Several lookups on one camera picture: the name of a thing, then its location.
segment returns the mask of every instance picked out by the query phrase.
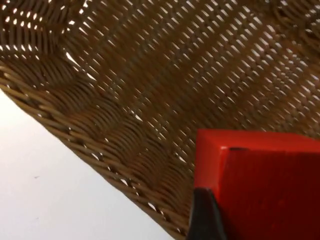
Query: red wooden block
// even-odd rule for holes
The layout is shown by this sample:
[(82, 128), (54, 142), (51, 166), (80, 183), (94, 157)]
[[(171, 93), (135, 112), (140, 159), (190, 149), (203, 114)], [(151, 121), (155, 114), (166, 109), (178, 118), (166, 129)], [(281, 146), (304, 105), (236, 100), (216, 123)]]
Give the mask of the red wooden block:
[(210, 188), (228, 240), (320, 240), (320, 142), (200, 129), (194, 186)]

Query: white surface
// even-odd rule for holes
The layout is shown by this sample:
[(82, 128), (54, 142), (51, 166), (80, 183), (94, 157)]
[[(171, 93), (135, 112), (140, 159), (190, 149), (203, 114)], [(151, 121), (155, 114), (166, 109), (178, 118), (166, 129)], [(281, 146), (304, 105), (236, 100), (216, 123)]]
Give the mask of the white surface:
[(0, 91), (0, 240), (171, 240)]

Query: wicker weave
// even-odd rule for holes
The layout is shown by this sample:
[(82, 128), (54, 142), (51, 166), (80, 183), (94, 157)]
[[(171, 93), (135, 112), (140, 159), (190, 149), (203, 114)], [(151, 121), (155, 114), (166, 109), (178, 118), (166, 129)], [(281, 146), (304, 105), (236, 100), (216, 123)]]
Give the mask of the wicker weave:
[(197, 128), (319, 137), (319, 0), (0, 3), (0, 88), (175, 239)]

